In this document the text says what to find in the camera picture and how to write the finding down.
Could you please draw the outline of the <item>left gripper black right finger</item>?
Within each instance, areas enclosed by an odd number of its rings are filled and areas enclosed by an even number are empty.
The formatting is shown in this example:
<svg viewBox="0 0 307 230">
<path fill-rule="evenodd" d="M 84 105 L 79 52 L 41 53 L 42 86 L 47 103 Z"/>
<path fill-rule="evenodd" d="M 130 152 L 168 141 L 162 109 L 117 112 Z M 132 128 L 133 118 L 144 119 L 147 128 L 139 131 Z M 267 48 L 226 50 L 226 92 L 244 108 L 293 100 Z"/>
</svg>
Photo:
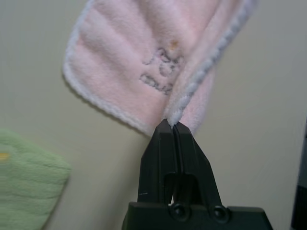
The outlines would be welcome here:
<svg viewBox="0 0 307 230">
<path fill-rule="evenodd" d="M 173 127 L 173 134 L 178 162 L 175 201 L 191 205 L 221 206 L 211 165 L 191 131 L 179 122 Z"/>
</svg>

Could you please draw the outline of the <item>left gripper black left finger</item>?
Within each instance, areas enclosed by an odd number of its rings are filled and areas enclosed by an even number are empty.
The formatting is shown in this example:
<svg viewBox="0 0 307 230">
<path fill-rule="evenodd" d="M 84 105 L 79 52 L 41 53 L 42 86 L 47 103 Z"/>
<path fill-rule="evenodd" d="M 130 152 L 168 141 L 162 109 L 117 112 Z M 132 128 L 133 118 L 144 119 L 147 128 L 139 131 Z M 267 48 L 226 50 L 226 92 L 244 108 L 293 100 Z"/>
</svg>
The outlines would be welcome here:
<svg viewBox="0 0 307 230">
<path fill-rule="evenodd" d="M 169 204 L 176 174 L 177 159 L 173 130 L 164 119 L 155 128 L 141 158 L 137 201 Z"/>
</svg>

